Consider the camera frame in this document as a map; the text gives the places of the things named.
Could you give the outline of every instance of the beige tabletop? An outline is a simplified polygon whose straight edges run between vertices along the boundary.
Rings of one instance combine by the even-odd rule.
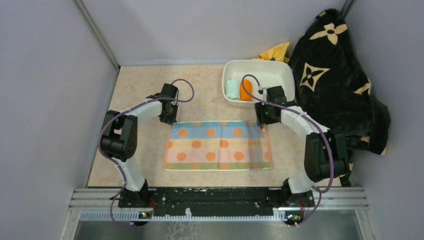
[[[229,105],[222,93],[224,65],[157,65],[123,66],[113,93],[110,109],[126,110],[161,91],[164,83],[186,79],[192,83],[195,96],[191,102],[180,103],[178,122],[256,121],[253,108]],[[188,99],[190,87],[175,84],[180,99]],[[304,164],[305,144],[281,123],[267,126],[273,169],[243,171],[169,171],[163,169],[166,134],[169,126],[154,118],[138,129],[135,159],[149,186],[157,187],[266,187],[281,186],[286,178],[296,175]],[[326,186],[328,181],[319,183]],[[97,154],[91,170],[89,186],[121,186],[122,178],[115,165]],[[340,186],[337,179],[334,186]]]

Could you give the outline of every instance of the pink stripe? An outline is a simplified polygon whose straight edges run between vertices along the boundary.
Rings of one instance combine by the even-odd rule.
[[[229,151],[220,149],[217,151],[193,150],[176,151],[168,150],[167,162],[173,163],[249,163],[269,162],[264,157],[265,152],[260,148],[251,150]]]

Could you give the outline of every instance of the blue stripe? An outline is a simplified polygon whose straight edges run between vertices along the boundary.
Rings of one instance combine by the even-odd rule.
[[[235,136],[234,130],[240,129],[241,136]],[[215,135],[208,136],[208,130],[213,130]],[[180,131],[186,131],[187,136],[181,137]],[[244,121],[229,121],[225,126],[219,121],[202,122],[200,126],[195,126],[191,122],[176,123],[172,126],[170,139],[263,139],[261,129],[257,125],[249,126]]]

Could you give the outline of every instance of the white wall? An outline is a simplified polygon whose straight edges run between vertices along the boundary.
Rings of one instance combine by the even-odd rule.
[[[295,44],[345,0],[84,0],[121,65],[226,63]]]
[[[358,58],[391,114],[387,155],[356,155],[382,239],[423,239],[424,1],[359,0],[347,17]]]
[[[0,239],[57,239],[115,70],[71,0],[0,1],[0,36]]]

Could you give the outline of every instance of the rolled orange towel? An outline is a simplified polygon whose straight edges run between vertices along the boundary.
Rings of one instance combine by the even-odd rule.
[[[244,81],[241,81],[240,83],[240,100],[249,102],[253,101],[252,97],[249,96],[248,93],[243,89],[242,83],[244,83],[244,87],[250,94],[253,93],[251,81],[244,79]]]

